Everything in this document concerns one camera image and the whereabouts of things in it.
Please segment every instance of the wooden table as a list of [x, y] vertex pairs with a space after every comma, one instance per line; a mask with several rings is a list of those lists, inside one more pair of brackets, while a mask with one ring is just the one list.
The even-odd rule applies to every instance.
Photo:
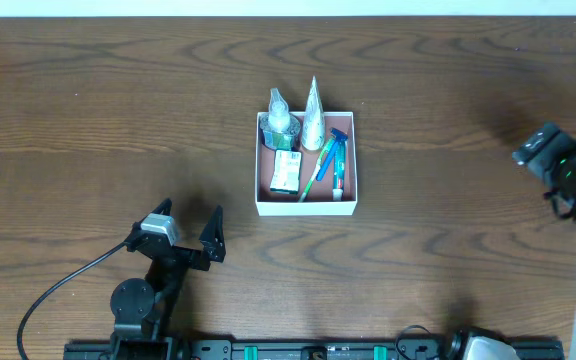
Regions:
[[[354, 111], [352, 217], [260, 218], [255, 114], [279, 87]], [[185, 334], [393, 338], [476, 324], [570, 345], [576, 227], [510, 158], [576, 133], [576, 18], [0, 19], [0, 359], [32, 302], [162, 199], [187, 246], [225, 211], [228, 255], [192, 272]], [[31, 359], [107, 339], [122, 251], [31, 317]]]

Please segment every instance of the white cardboard box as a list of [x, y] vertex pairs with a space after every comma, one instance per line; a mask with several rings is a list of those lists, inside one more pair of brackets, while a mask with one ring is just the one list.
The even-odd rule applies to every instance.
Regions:
[[[306, 201], [297, 202], [302, 191], [306, 187], [319, 153], [311, 153], [301, 146], [302, 153], [301, 173], [299, 176], [299, 194], [286, 195], [270, 191], [270, 180], [274, 172], [273, 150], [263, 144], [263, 136], [259, 130], [259, 120], [262, 115], [257, 114], [257, 147], [255, 161], [255, 204], [259, 216], [316, 216], [316, 215], [352, 215], [359, 201], [357, 191], [357, 158], [355, 151], [355, 123], [352, 112], [325, 112], [326, 133], [330, 134], [330, 128], [335, 127], [348, 135], [346, 143], [346, 170], [344, 176], [344, 195], [342, 201], [332, 201], [332, 174], [331, 164], [326, 171], [326, 176], [321, 182], [316, 180], [308, 193]], [[303, 111], [293, 111], [299, 121], [303, 121]]]

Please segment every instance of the black cable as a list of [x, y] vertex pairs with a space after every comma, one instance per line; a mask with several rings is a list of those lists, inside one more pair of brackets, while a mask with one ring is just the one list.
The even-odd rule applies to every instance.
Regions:
[[48, 297], [48, 295], [52, 294], [61, 285], [67, 283], [68, 281], [72, 280], [72, 278], [74, 278], [75, 276], [81, 274], [82, 272], [84, 272], [84, 271], [90, 269], [91, 267], [99, 264], [100, 262], [106, 260], [106, 258], [108, 258], [110, 255], [116, 253], [117, 251], [121, 250], [121, 248], [123, 248], [124, 246], [125, 246], [125, 244], [122, 242], [121, 244], [112, 248], [107, 253], [101, 255], [100, 257], [91, 261], [87, 265], [84, 265], [79, 270], [77, 270], [77, 271], [73, 272], [72, 274], [66, 276], [65, 278], [61, 279], [58, 283], [53, 285], [50, 289], [46, 290], [46, 292], [43, 295], [41, 295], [41, 297], [39, 297], [39, 299], [37, 299], [37, 301], [35, 301], [34, 304], [32, 304], [30, 309], [28, 309], [28, 311], [26, 312], [26, 315], [24, 315], [24, 318], [21, 319], [21, 323], [19, 324], [19, 329], [17, 329], [17, 350], [19, 350], [19, 355], [21, 356], [21, 358], [23, 360], [28, 360], [28, 355], [26, 355], [26, 351], [24, 350], [24, 344], [22, 342], [22, 337], [24, 334], [24, 327], [26, 326], [26, 322], [28, 322], [30, 315], [32, 315], [33, 311], [35, 311], [37, 306], [39, 306], [39, 304], [41, 304], [41, 302], [44, 301]]
[[[408, 331], [412, 330], [412, 329], [420, 329], [423, 330], [425, 332], [427, 332], [428, 334], [432, 335], [432, 333], [430, 331], [428, 331], [428, 329], [426, 329], [425, 327], [421, 326], [421, 325], [410, 325], [408, 327], [406, 327], [405, 329], [403, 329], [399, 335], [397, 335], [397, 338], [395, 339], [395, 349], [397, 349], [397, 353], [399, 355], [401, 355], [405, 360], [413, 360], [411, 358], [408, 357], [408, 355], [406, 355], [404, 352], [402, 352], [401, 348], [399, 347], [399, 340], [401, 340], [401, 337]], [[428, 358], [428, 360], [435, 360], [435, 359], [439, 359], [439, 354]]]

